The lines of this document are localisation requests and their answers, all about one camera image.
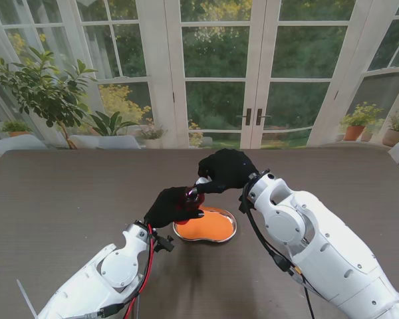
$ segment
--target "black glove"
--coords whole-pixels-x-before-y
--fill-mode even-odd
[[[242,188],[251,173],[258,173],[244,152],[226,148],[204,158],[198,165],[198,175],[211,178],[211,182],[197,185],[198,193],[223,193],[229,188]]]
[[[162,228],[174,221],[187,221],[191,218],[201,218],[204,212],[199,209],[182,209],[186,187],[172,187],[163,190],[145,215],[145,223],[153,228]]]

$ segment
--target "door handle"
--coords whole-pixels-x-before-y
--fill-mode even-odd
[[[257,118],[255,120],[255,125],[260,125],[262,118],[271,118],[272,117],[272,115],[261,115],[262,112],[263,112],[262,108],[257,110]]]
[[[250,121],[251,121],[251,109],[250,108],[247,109],[246,115],[236,115],[236,117],[237,118],[245,118],[245,126],[249,126]]]

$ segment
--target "table surface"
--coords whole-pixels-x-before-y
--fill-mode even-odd
[[[141,219],[165,187],[191,185],[209,150],[15,151],[0,160],[0,318],[32,318],[70,276]],[[297,190],[314,193],[374,251],[399,291],[399,168],[383,151],[251,150]],[[280,272],[237,208],[240,191],[205,204],[235,214],[223,245],[186,243],[154,258],[140,318],[310,318],[300,286]],[[257,215],[263,230],[262,218]],[[161,235],[172,234],[170,227]],[[345,318],[312,296],[316,318]]]

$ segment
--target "flower pot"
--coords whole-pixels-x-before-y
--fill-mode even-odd
[[[146,148],[161,148],[161,139],[144,140]]]
[[[337,134],[337,136],[335,137],[335,141],[336,142],[343,141],[343,138],[344,138],[344,133]]]
[[[395,146],[399,142],[399,132],[395,130],[387,130],[383,137],[383,144],[387,146]]]
[[[362,134],[365,126],[348,126],[346,134],[344,135],[345,141],[356,141],[358,137]]]
[[[24,132],[8,132],[8,135],[11,138],[14,138],[15,136],[25,135],[25,134],[30,134],[30,132],[26,132],[26,131],[24,131]]]
[[[372,133],[371,132],[363,132],[360,137],[361,142],[369,142],[371,140]]]

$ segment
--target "red cable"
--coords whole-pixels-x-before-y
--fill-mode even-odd
[[[142,292],[142,290],[145,288],[146,286],[146,282],[149,279],[149,275],[151,273],[151,268],[152,268],[152,259],[154,258],[154,239],[152,237],[152,227],[151,225],[148,224],[148,232],[151,235],[151,241],[150,241],[150,252],[149,252],[149,264],[148,264],[148,270],[146,271],[146,275],[145,275],[145,280],[144,283],[142,284],[142,286],[139,289],[139,294]],[[136,297],[134,297],[132,299],[132,301],[130,301],[130,304],[127,308],[126,314],[124,315],[124,319],[128,319],[128,315],[130,314],[130,311],[132,311],[133,305],[134,305],[134,301],[136,300]]]

